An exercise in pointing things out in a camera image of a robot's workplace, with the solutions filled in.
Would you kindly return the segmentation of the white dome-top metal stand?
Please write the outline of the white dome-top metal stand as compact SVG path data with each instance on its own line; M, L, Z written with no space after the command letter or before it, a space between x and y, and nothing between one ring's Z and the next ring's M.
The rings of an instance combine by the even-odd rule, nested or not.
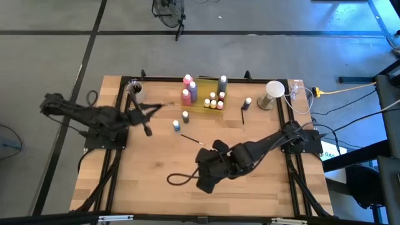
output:
M274 107L274 102L285 93L284 85L279 81L269 81L265 87L265 93L257 98L260 109L268 111Z

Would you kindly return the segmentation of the tall lavender paint bottle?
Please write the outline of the tall lavender paint bottle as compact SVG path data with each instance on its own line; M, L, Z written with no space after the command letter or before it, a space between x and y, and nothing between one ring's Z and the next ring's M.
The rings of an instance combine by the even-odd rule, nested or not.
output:
M187 90L191 94L191 102L195 103L198 100L198 87L194 81L191 81L187 87Z

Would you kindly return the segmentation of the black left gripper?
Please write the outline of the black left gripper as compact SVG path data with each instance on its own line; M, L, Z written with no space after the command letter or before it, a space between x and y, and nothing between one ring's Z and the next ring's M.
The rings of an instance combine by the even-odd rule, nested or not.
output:
M140 103L136 100L135 96L131 96L130 94L129 94L129 99L134 105L134 109L130 109L126 113L130 124L132 126L137 126L139 124L142 124L146 136L152 136L153 132L151 131L151 128L148 125L148 122L151 119L151 117L164 106L164 104Z

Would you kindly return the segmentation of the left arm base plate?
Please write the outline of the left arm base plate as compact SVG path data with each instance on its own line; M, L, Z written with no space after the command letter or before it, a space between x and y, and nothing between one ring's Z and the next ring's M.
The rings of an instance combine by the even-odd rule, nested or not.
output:
M84 148L87 149L124 149L126 147L129 130L125 129L116 136L114 141L110 141L105 137L88 136L84 143Z

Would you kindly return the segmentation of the black floor fan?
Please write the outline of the black floor fan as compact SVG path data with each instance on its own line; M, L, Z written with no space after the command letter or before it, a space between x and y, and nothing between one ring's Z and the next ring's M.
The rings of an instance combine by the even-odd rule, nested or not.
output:
M184 0L152 0L151 12L155 18L169 28L177 28L175 41L184 31Z

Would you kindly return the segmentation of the black aluminium table frame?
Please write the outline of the black aluminium table frame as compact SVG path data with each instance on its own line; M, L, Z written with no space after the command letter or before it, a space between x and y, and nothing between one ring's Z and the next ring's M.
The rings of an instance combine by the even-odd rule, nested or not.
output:
M142 127L132 127L127 146L122 151L117 178L110 181L97 202L97 208L124 214L164 214L185 216L277 216L294 214L288 170L284 153L275 149L251 174L235 180L224 179L211 194L186 182L185 175L196 169L195 158L201 148L210 148L220 139L233 146L269 136L288 121L284 101L277 101L270 111L253 102L244 111L246 98L257 99L264 91L262 80L240 79L227 86L227 106L223 114L189 112L189 123L176 132L172 123L181 119L180 77L145 77L145 100L148 103L174 102L151 119L152 136ZM181 134L204 143L200 145Z

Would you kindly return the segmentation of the tall grey paint bottle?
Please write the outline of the tall grey paint bottle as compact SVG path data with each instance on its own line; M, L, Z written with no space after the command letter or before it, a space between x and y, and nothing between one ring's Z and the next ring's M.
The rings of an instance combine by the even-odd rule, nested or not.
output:
M225 93L227 85L228 85L228 79L225 75L222 75L218 81L216 94L219 95L220 93Z

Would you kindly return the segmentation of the tall red paint bottle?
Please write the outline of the tall red paint bottle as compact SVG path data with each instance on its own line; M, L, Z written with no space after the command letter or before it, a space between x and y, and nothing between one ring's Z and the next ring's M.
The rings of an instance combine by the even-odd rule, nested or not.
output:
M187 89L183 89L181 93L181 103L183 106L191 106L191 93Z

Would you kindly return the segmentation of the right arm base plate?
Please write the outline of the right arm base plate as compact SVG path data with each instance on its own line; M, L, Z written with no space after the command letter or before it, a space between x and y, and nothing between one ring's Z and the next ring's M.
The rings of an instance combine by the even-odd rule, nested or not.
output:
M321 137L317 130L304 130L306 139L300 139L299 141L292 141L281 146L281 150L289 154L299 153L323 153L321 144Z

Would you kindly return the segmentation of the silver metal bracket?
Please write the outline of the silver metal bracket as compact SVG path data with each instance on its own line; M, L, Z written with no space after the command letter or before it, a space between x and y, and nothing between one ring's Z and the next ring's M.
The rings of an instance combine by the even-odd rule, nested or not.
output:
M308 225L307 221L298 220L298 219L287 219L275 217L271 219L269 225Z
M113 221L131 221L134 219L133 215L107 215L107 216L99 216L99 223L108 223Z

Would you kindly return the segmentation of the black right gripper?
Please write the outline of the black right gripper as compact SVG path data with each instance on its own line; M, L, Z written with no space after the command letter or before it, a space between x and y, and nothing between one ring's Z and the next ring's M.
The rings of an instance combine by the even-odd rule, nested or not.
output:
M199 178L196 186L211 194L222 179L233 173L233 166L227 155L229 146L221 140L215 140L212 149L201 148L196 156Z

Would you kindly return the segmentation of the black chair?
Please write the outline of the black chair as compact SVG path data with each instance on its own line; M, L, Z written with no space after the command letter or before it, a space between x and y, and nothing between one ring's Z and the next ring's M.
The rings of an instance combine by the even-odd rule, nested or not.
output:
M380 173L362 165L352 165L345 168L346 187L350 195L363 208L372 205L385 206Z

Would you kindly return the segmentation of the black desk frame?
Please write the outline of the black desk frame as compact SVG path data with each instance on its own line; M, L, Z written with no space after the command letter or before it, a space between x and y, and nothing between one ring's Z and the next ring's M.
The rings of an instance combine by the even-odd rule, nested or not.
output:
M325 172L346 168L350 165L377 160L382 194L390 225L400 225L400 74L375 77L381 110L357 118L334 131L354 123L382 115L387 139L323 162Z

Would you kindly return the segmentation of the yellow translucent plastic bin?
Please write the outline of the yellow translucent plastic bin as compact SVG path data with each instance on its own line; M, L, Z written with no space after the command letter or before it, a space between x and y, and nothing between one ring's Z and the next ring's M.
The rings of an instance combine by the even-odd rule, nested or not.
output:
M215 100L216 102L219 101L219 94L217 93L218 79L194 78L193 81L196 83L197 87L197 101L192 102L191 105L187 105L186 103L184 103L183 97L181 97L181 109L183 111L188 111L192 113L223 114L226 111L225 104L227 101L226 99L228 98L228 88L226 88L226 95L224 97L224 100L222 101L224 103L222 109L218 109L217 106L215 108L211 108L210 106L205 107L205 99L209 99L210 101L212 101L210 97L211 93L215 93Z

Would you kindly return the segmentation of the white printed sign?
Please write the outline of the white printed sign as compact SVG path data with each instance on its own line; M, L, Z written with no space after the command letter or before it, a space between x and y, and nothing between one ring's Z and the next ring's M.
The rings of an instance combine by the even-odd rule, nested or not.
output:
M321 141L322 153L319 153L318 156L322 161L335 158L339 155L346 154L347 149L345 147L339 147L339 151L335 144L331 144L328 142Z

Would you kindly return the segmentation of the white cup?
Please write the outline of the white cup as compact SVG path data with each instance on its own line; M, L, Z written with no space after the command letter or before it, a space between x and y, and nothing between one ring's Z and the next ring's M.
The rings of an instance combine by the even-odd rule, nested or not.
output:
M141 87L141 90L140 90L138 93L134 94L134 93L131 91L131 89L130 89L130 83L131 83L132 81L129 81L129 82L128 82L127 87L126 87L126 91L127 91L131 96L135 96L135 97L136 97L136 100L137 100L138 102L143 102L144 99L145 99L145 97L144 97L144 88L143 88L143 85L142 85L140 82L137 81L137 83L138 83L138 84L140 85L140 87Z

